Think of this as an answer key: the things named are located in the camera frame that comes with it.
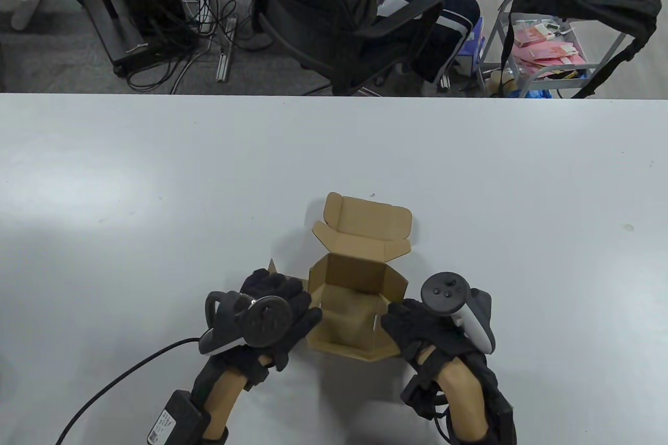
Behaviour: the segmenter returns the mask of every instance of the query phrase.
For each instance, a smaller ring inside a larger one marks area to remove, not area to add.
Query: track pants
[[[413,0],[386,0],[378,7],[378,16],[387,17]],[[434,82],[449,67],[480,18],[475,0],[443,0],[445,6],[436,26],[412,68],[429,82]]]

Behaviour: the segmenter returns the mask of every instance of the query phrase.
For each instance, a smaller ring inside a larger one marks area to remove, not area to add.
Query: open cardboard box
[[[399,354],[382,329],[390,302],[408,282],[386,263],[411,251],[408,209],[329,193],[313,234],[329,251],[311,268],[308,292],[323,320],[307,336],[313,349],[374,362]]]

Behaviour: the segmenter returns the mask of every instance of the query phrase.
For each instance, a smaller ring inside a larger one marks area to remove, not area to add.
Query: black office chair
[[[344,0],[253,0],[256,32],[265,32],[330,83],[305,95],[349,96],[418,56],[443,8],[442,0],[415,0],[372,26],[357,28]],[[419,22],[410,22],[422,15]]]

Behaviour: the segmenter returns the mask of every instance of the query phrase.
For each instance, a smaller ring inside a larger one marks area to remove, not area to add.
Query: chair armrest
[[[422,16],[419,20],[422,21],[423,27],[428,27],[431,31],[443,5],[442,0],[413,0],[374,25],[356,31],[355,36],[367,40],[386,37],[418,16]]]

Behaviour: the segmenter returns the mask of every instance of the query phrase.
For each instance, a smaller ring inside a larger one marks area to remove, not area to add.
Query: white table
[[[0,110],[0,443],[54,443],[269,257],[306,276],[330,190],[413,211],[393,262],[408,296],[441,270],[492,293],[520,443],[668,442],[663,102],[3,94]],[[203,362],[157,359],[66,443],[145,443]],[[398,402],[407,377],[302,346],[241,397],[229,443],[439,443]]]

